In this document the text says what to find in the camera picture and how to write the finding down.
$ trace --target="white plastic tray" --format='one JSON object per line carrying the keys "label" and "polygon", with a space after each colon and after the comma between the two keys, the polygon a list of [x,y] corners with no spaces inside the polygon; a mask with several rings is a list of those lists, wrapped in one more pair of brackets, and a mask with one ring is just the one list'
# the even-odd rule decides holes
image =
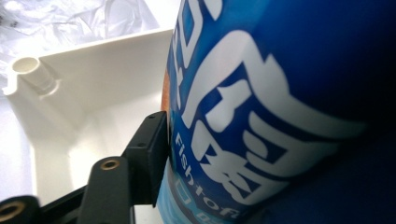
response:
{"label": "white plastic tray", "polygon": [[[12,64],[4,94],[34,149],[42,204],[85,185],[92,165],[120,155],[144,117],[160,110],[171,34],[128,35]],[[149,216],[140,223],[158,223],[157,210],[141,209]]]}

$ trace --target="printed logo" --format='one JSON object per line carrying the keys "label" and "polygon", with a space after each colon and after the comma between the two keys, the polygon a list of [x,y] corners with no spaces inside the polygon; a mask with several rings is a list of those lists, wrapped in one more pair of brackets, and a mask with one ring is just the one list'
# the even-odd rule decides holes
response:
{"label": "printed logo", "polygon": [[[212,20],[221,16],[220,0],[204,1],[203,6],[207,7]],[[191,55],[200,42],[205,24],[200,7],[197,1],[189,0],[187,5],[182,1],[181,8],[191,13],[193,27],[190,38],[186,38],[183,10],[180,10],[171,47],[174,59],[171,65],[174,66],[172,70],[176,71],[174,76],[177,80],[177,108],[173,109],[181,113],[181,120],[192,135],[189,141],[182,144],[180,133],[176,130],[174,139],[183,164],[184,174],[180,171],[180,175],[185,176],[187,184],[195,185],[194,172],[188,164],[199,162],[207,178],[219,183],[236,202],[253,205],[280,192],[289,184],[285,179],[307,171],[324,157],[332,155],[340,141],[356,137],[365,129],[365,123],[324,114],[292,96],[287,78],[276,58],[272,54],[263,58],[254,38],[241,30],[231,30],[199,62],[188,96],[182,101],[180,89],[183,85],[183,70],[189,69],[192,63]],[[228,86],[220,86],[241,65],[247,77],[240,77]],[[213,91],[221,96],[221,100],[203,118],[197,117],[200,103]],[[247,114],[249,128],[242,131],[240,136],[245,148],[223,147],[213,133],[222,134],[224,130],[232,128],[233,122],[241,119],[235,116],[235,110],[245,106],[250,98],[257,99],[271,114],[301,132],[332,141],[305,141],[284,133],[252,108]],[[269,162],[272,152],[268,150],[268,143],[284,149],[285,153]],[[215,154],[207,153],[210,148]],[[184,152],[181,153],[183,150],[190,150],[196,161],[188,161]],[[244,156],[235,153],[236,150],[244,150]],[[258,171],[276,178],[261,175]],[[221,211],[215,200],[208,202],[205,203],[209,208]]]}

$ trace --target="white plastic container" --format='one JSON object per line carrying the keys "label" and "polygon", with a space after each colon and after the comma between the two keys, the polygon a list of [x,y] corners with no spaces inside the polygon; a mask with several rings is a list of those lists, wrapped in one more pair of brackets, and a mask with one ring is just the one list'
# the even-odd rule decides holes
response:
{"label": "white plastic container", "polygon": [[34,149],[42,204],[85,185],[92,165],[119,156],[144,117],[160,110],[171,34],[127,35],[10,66],[4,94]]}

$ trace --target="product label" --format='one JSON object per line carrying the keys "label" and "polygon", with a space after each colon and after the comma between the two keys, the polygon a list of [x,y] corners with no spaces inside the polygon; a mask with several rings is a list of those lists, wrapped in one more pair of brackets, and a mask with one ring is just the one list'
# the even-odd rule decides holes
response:
{"label": "product label", "polygon": [[196,223],[235,222],[366,126],[290,92],[245,4],[182,1],[171,43],[169,184]]}

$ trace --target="plastic bag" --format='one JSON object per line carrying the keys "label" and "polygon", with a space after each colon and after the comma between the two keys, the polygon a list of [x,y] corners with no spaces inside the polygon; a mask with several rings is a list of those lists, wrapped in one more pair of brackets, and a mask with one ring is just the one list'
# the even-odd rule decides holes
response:
{"label": "plastic bag", "polygon": [[21,54],[158,28],[144,0],[4,0],[0,6],[0,74]]}

